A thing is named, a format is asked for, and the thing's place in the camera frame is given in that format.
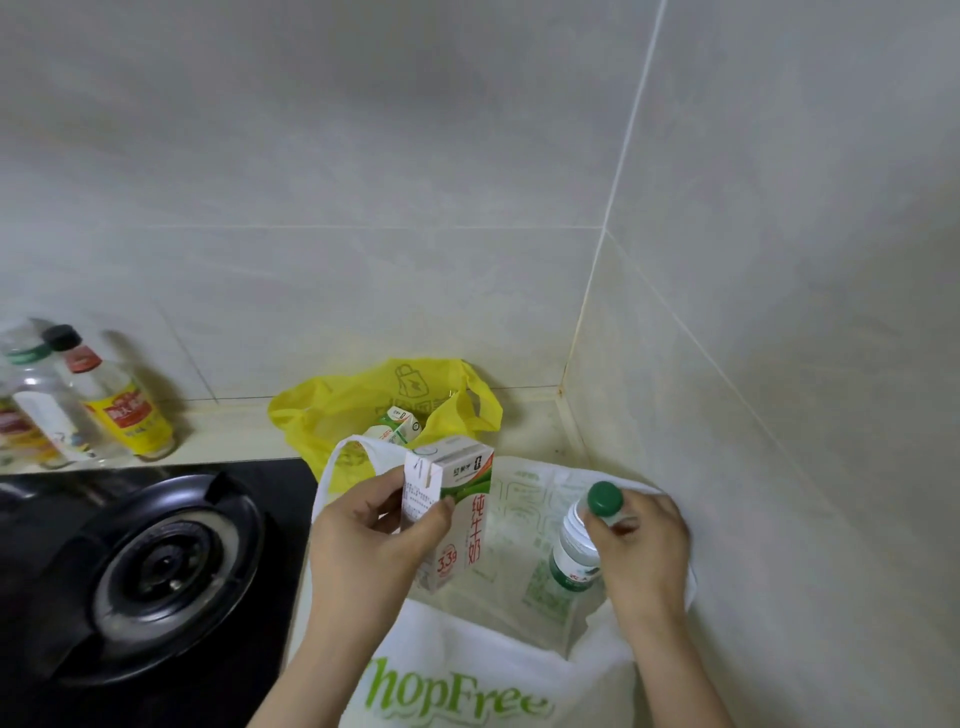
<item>yellow label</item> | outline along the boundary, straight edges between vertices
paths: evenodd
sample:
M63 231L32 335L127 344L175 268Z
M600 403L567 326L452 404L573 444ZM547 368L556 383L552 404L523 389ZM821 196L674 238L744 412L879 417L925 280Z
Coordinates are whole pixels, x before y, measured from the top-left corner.
M63 463L60 451L34 424L21 415L12 400L0 399L0 440L32 457L40 465Z
M170 423L133 381L111 397L84 404L134 455L156 452L173 437Z

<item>forearm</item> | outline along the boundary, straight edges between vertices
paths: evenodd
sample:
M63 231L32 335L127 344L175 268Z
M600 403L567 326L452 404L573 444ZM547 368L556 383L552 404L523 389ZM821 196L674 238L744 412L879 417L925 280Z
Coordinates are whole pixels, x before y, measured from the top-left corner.
M300 649L248 728L335 728L375 647L311 618Z
M644 625L628 641L656 728L733 728L685 625Z

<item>bag handle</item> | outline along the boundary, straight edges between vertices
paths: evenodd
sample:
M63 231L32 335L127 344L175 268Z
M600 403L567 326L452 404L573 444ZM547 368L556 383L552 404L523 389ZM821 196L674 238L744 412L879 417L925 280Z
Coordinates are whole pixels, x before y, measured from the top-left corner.
M333 482L333 472L337 468L337 458L340 457L340 451L346 447L348 443L360 443L361 447L367 452L367 457L370 458L373 471L378 475L385 473L397 465L403 465L403 461L407 456L406 449L399 445L385 443L382 440L374 440L372 437L364 437L363 435L350 435L349 437L345 437L337 443L336 447L334 447L330 453L330 457L324 466L324 472L320 476L320 481L317 483L317 496L313 501L313 515L310 517L311 522L324 510L330 492L330 483Z
M467 427L474 432L500 429L500 421L503 419L503 406L493 394L490 385L480 378L473 367L466 361L461 361L461 365L467 375L467 388L480 400L480 412L477 413L473 410L473 402L469 400L469 395L467 395L469 412L460 412L464 422L467 423Z

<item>bottle cap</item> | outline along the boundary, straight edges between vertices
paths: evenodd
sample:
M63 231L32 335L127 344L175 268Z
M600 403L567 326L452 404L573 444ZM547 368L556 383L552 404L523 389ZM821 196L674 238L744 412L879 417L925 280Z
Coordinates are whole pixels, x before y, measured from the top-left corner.
M608 518L623 508L623 494L607 480L593 483L587 493L587 506L594 516Z
M55 352L69 352L79 347L83 339L69 324L57 324L43 332L43 341Z
M0 324L0 352L14 365L32 364L50 355L31 321L17 320Z

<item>black bottle cap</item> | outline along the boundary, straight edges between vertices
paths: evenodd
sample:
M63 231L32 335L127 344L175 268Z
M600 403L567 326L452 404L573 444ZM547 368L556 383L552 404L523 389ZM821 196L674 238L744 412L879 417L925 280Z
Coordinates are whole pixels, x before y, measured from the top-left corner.
M69 352L81 345L83 339L77 330L69 324L57 324L42 334L43 341L55 352Z

